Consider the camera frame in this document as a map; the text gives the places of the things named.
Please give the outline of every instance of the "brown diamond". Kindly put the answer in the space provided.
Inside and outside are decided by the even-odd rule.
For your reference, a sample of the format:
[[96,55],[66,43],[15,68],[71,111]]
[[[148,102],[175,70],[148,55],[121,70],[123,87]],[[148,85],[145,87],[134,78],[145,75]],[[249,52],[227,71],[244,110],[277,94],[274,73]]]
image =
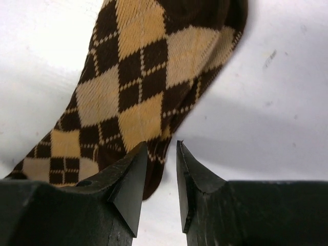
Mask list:
[[119,81],[122,86],[141,77],[140,50],[120,61]]
[[64,158],[51,158],[50,170],[64,170]]
[[118,63],[118,37],[111,37],[102,44],[99,43],[97,50],[97,66],[100,73],[106,72]]
[[116,1],[109,2],[98,14],[96,24],[98,40],[113,34],[117,30],[115,4]]
[[74,131],[81,128],[78,111],[65,113],[61,117],[61,127],[64,131]]
[[165,90],[166,68],[159,69],[146,76],[142,81],[142,99],[146,100]]
[[83,127],[80,130],[80,144],[96,144],[99,143],[98,126]]
[[104,138],[110,138],[119,132],[118,118],[114,117],[103,121],[100,124],[102,136]]
[[146,71],[166,62],[168,60],[168,45],[166,39],[161,39],[146,46],[143,55]]
[[136,105],[139,99],[139,84],[136,83],[133,86],[124,89],[119,94],[119,111],[124,110]]

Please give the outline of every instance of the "stitched line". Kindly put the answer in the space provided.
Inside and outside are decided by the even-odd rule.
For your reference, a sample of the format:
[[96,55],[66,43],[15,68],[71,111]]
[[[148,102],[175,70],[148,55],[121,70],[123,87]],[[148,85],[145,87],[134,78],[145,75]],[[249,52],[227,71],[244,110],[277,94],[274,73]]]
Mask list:
[[121,87],[119,88],[119,91],[121,92],[122,90],[125,90],[125,89],[127,89],[127,88],[130,88],[131,86],[133,86],[133,85],[135,85],[135,84],[137,84],[137,83],[140,83],[140,82],[142,82],[142,78],[138,78],[138,79],[136,79],[136,80],[134,80],[134,81],[132,81],[132,82],[127,83],[127,84],[124,85],[124,86],[121,86]]
[[173,109],[173,110],[170,110],[168,112],[164,112],[162,114],[162,116],[163,116],[163,118],[166,118],[166,117],[170,117],[171,115],[182,114],[184,112],[188,112],[188,111],[190,111],[194,108],[194,105],[195,104],[191,104],[190,106],[186,106],[186,107],[181,108],[181,109]]
[[96,77],[99,75],[99,66],[98,66],[98,59],[97,59],[97,51],[92,48],[91,49],[91,54],[93,56],[93,62],[94,62],[94,67],[96,70]]
[[164,158],[161,158],[160,156],[158,155],[152,155],[149,151],[148,151],[148,157],[151,161],[155,161],[155,160],[158,160],[159,163],[161,164],[164,164],[165,163],[165,159]]
[[93,44],[95,47],[98,47],[102,43],[107,42],[108,40],[111,40],[112,38],[116,37],[117,34],[118,33],[115,31],[114,33],[109,34],[107,37],[101,38],[100,40],[95,40]]
[[50,170],[52,174],[78,173],[79,169]]

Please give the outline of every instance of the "brown and tan argyle pattern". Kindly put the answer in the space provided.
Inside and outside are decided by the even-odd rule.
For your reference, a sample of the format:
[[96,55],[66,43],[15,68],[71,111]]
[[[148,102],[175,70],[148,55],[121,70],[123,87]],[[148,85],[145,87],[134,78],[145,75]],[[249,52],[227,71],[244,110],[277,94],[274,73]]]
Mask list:
[[9,176],[73,186],[148,143],[144,199],[172,134],[235,49],[247,0],[104,0],[71,101]]

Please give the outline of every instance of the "white surface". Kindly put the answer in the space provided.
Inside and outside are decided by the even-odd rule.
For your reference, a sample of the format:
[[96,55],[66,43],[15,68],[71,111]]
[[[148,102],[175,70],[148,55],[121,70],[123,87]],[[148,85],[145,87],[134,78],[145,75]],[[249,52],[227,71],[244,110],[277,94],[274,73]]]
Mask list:
[[[0,1],[1,176],[64,111],[101,3]],[[133,245],[187,245],[177,139],[224,179],[328,179],[328,2],[249,0],[249,6],[237,51],[172,141],[162,183],[142,204]]]

